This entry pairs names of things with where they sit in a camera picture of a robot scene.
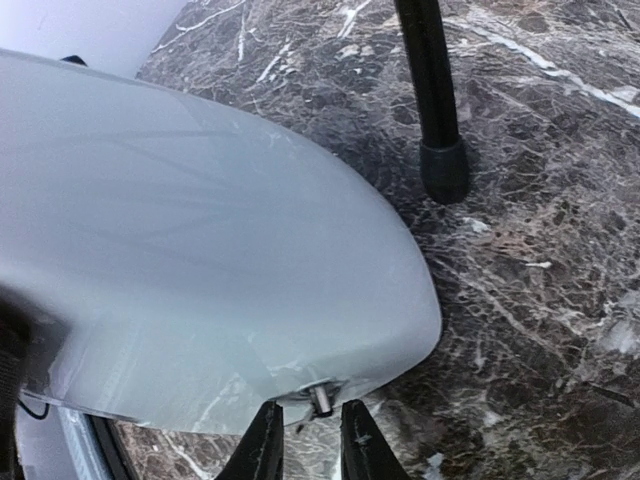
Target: glossy white surface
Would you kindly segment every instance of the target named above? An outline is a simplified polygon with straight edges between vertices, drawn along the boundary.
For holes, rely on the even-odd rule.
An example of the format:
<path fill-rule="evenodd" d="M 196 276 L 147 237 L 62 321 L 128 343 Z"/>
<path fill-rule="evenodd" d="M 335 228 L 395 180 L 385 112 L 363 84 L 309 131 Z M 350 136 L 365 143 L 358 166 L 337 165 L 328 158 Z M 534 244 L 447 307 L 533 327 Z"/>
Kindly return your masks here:
<path fill-rule="evenodd" d="M 79 55 L 91 68 L 128 78 L 187 0 L 2 0 L 0 48 L 59 60 Z"/>
<path fill-rule="evenodd" d="M 330 153 L 62 62 L 0 51 L 0 77 L 0 284 L 41 325 L 31 393 L 242 433 L 266 399 L 324 379 L 358 397 L 435 346 L 417 245 Z"/>

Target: marble surface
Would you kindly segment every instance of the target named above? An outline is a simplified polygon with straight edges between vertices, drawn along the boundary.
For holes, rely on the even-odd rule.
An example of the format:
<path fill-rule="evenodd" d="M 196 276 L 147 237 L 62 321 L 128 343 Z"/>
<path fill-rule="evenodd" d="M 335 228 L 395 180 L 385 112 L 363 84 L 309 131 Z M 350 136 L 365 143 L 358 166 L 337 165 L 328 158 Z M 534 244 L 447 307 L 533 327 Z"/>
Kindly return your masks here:
<path fill-rule="evenodd" d="M 257 113 L 378 188 L 446 330 L 366 401 L 428 480 L 640 478 L 640 5 L 441 0 L 468 200 L 423 193 L 390 0 L 189 4 L 140 73 Z M 213 478 L 236 437 L 119 424 L 142 478 Z M 285 475 L 339 478 L 339 419 L 288 431 Z"/>

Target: brown marble tabletop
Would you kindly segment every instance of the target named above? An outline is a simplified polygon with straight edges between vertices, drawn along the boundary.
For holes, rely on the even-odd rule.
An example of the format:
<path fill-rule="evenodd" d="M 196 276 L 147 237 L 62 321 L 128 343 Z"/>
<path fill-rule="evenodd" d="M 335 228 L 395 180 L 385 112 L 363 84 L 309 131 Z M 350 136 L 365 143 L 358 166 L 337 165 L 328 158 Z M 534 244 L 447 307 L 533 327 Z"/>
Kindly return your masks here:
<path fill-rule="evenodd" d="M 441 0 L 466 202 L 418 173 L 392 0 L 190 3 L 140 78 L 295 130 L 415 235 L 446 328 L 365 400 L 426 480 L 640 478 L 640 4 Z M 118 424 L 141 478 L 214 478 L 238 439 Z M 288 479 L 340 478 L 339 419 L 286 438 Z"/>

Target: black wire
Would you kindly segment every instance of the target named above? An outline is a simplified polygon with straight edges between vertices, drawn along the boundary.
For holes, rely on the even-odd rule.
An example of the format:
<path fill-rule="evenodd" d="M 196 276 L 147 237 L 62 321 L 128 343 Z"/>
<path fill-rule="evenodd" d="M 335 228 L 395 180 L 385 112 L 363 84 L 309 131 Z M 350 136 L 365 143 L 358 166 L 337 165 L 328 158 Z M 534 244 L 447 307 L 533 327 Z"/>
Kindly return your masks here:
<path fill-rule="evenodd" d="M 36 420 L 44 420 L 45 418 L 47 418 L 47 415 L 49 415 L 50 405 L 48 403 L 44 404 L 44 412 L 42 412 L 40 415 L 27 407 L 22 400 L 18 400 L 18 404 L 26 412 L 27 415 L 29 415 L 31 418 L 35 418 Z"/>

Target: rubber cap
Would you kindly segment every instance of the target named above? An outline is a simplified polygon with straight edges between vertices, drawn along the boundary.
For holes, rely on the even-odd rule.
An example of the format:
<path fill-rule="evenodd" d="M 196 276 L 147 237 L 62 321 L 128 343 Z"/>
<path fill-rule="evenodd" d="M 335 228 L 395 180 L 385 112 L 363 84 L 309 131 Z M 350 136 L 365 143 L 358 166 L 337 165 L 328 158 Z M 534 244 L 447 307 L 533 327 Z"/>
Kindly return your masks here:
<path fill-rule="evenodd" d="M 469 162 L 462 139 L 447 148 L 420 143 L 420 176 L 435 202 L 449 205 L 464 200 L 469 193 Z"/>

